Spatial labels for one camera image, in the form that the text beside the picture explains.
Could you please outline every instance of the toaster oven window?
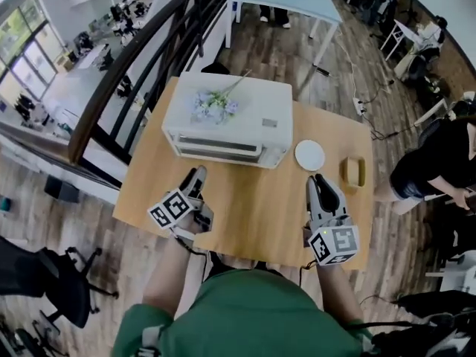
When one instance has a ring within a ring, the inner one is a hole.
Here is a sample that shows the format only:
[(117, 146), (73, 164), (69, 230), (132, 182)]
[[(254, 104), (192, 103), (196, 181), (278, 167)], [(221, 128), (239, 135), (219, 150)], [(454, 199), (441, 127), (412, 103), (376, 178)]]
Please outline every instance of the toaster oven window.
[(182, 155), (205, 156), (208, 158), (222, 158), (225, 160), (242, 161), (244, 163), (257, 164), (260, 161), (261, 155), (266, 151), (266, 148), (263, 147), (261, 154), (258, 156), (236, 155), (234, 153), (205, 151), (203, 149), (179, 148), (179, 150)]
[(250, 144), (229, 143), (227, 141), (201, 139), (201, 138), (190, 138), (188, 136), (182, 136), (182, 135), (180, 135), (178, 137), (178, 141), (181, 142), (181, 143), (198, 144), (198, 145), (202, 145), (202, 146), (212, 146), (212, 147), (238, 149), (240, 151), (256, 152), (256, 150), (257, 150), (256, 146), (252, 146)]

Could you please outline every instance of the white plate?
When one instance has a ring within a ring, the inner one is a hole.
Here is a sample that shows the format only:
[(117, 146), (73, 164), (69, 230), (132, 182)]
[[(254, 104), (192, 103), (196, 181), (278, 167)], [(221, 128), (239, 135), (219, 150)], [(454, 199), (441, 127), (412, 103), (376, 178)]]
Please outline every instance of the white plate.
[(319, 145), (312, 140), (303, 140), (295, 148), (298, 164), (309, 172), (314, 172), (324, 165), (326, 154)]

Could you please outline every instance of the person's arm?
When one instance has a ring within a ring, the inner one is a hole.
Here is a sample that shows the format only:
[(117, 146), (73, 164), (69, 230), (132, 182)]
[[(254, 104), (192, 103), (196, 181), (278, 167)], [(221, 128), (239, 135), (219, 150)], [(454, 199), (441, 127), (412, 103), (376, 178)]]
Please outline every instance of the person's arm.
[(466, 204), (466, 197), (469, 196), (469, 191), (466, 189), (454, 187), (441, 176), (430, 180), (428, 183), (448, 196), (453, 197), (454, 203), (460, 208), (469, 210), (469, 206)]
[[(182, 229), (198, 233), (199, 226), (193, 221), (193, 215), (187, 215), (179, 223)], [(179, 307), (184, 291), (190, 252), (170, 236), (157, 266), (149, 279), (142, 298), (143, 304), (163, 309), (172, 318)]]
[(364, 314), (342, 267), (318, 266), (317, 270), (324, 311), (341, 325), (363, 321)]

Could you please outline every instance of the power strip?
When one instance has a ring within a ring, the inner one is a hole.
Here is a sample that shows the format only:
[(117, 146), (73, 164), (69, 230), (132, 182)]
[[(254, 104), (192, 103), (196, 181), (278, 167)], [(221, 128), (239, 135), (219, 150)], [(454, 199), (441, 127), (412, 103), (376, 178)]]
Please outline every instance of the power strip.
[(364, 108), (364, 104), (362, 103), (361, 100), (357, 98), (352, 98), (352, 101), (354, 103), (354, 107), (356, 108), (357, 115), (362, 116), (362, 114), (366, 111)]

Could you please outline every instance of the wooden handrail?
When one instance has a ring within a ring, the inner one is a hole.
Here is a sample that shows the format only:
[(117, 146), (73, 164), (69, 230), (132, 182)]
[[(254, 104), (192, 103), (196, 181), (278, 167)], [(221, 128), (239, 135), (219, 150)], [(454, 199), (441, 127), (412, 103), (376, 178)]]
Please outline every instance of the wooden handrail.
[(68, 160), (68, 145), (66, 141), (43, 135), (32, 129), (12, 126), (0, 120), (0, 134), (11, 141), (29, 149), (34, 149), (49, 158), (70, 164)]
[(127, 70), (133, 64), (147, 43), (160, 30), (162, 25), (181, 7), (186, 0), (171, 0), (160, 12), (153, 16), (137, 33), (134, 39), (122, 50), (114, 61), (99, 86), (94, 90), (91, 99), (86, 104), (83, 114), (73, 131), (68, 145), (68, 158), (77, 164), (81, 159), (91, 138), (94, 125), (99, 121), (110, 97), (121, 82)]

